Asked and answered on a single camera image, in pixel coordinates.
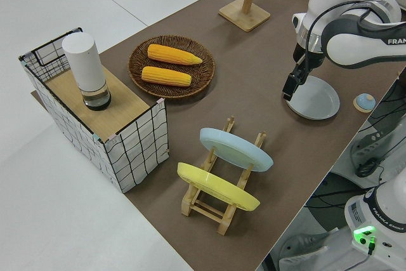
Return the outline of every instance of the corn cob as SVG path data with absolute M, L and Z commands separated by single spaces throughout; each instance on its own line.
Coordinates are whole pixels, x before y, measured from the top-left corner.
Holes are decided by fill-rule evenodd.
M 192 76 L 189 74 L 152 66 L 142 69 L 141 79 L 145 82 L 181 87 L 190 86 L 192 82 Z
M 190 52 L 179 50 L 161 44 L 150 44 L 148 46 L 148 57 L 166 63 L 177 63 L 180 65 L 195 65 L 202 63 L 202 59 Z

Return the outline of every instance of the white cylinder speaker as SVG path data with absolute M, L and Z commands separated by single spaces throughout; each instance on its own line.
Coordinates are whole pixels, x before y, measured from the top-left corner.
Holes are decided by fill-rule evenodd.
M 88 33 L 69 34 L 62 41 L 70 69 L 84 104 L 91 110 L 103 110 L 111 101 L 106 77 L 93 37 Z

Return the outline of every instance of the storage box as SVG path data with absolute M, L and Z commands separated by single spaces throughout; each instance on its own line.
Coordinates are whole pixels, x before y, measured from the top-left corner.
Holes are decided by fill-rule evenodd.
M 121 192 L 127 192 L 169 157 L 166 104 L 161 99 L 149 107 L 105 70 L 112 103 L 99 112 L 87 109 L 62 50 L 63 38 L 79 31 L 19 59 L 62 133 Z

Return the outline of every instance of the grid pattern box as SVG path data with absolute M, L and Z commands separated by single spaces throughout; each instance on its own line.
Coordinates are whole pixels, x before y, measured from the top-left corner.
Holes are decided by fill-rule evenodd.
M 121 192 L 125 193 L 169 157 L 166 104 L 163 99 L 102 141 L 58 96 L 46 81 L 69 69 L 63 54 L 66 35 L 20 56 L 20 62 L 43 105 L 74 147 L 82 152 Z

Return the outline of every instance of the woven basket tray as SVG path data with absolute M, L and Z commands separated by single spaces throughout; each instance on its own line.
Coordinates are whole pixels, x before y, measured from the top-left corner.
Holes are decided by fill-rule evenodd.
M 176 65 L 173 63 L 159 62 L 148 58 L 147 49 L 150 44 L 161 44 L 178 48 L 200 57 L 203 62 L 199 65 Z M 148 83 L 141 79 L 141 72 L 145 66 L 154 66 L 172 69 L 192 76 L 189 87 L 168 86 Z M 159 36 L 141 43 L 131 54 L 128 61 L 128 72 L 134 83 L 143 91 L 161 98 L 185 98 L 201 92 L 210 84 L 214 75 L 215 62 L 210 52 L 201 44 L 181 36 Z

